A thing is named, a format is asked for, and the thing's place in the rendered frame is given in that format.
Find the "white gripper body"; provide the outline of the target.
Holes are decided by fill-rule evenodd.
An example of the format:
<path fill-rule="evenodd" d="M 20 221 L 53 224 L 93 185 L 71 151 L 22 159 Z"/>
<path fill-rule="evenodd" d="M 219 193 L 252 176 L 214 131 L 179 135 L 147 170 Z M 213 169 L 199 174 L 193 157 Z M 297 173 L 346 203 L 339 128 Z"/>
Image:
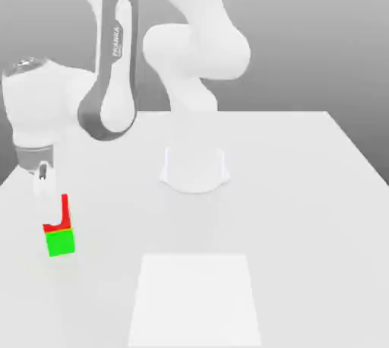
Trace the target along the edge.
<path fill-rule="evenodd" d="M 61 193 L 56 175 L 48 173 L 45 178 L 38 173 L 33 176 L 33 195 L 37 206 L 61 205 Z"/>

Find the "small red cube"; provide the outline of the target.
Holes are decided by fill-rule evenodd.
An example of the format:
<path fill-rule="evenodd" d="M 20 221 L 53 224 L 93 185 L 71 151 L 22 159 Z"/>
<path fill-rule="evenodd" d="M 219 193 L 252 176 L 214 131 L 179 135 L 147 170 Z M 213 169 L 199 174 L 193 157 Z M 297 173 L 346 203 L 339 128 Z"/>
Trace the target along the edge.
<path fill-rule="evenodd" d="M 68 204 L 68 195 L 61 194 L 61 209 L 62 209 L 62 219 L 61 222 L 54 224 L 43 224 L 44 233 L 53 233 L 71 228 L 71 212 L 69 210 Z"/>

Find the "small green cube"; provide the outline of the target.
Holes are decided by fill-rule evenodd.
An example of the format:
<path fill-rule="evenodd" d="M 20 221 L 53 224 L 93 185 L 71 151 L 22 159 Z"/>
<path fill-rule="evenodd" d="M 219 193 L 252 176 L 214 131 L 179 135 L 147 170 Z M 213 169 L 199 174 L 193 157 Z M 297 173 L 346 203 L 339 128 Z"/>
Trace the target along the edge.
<path fill-rule="evenodd" d="M 45 234 L 46 246 L 50 257 L 75 253 L 75 241 L 72 228 Z"/>

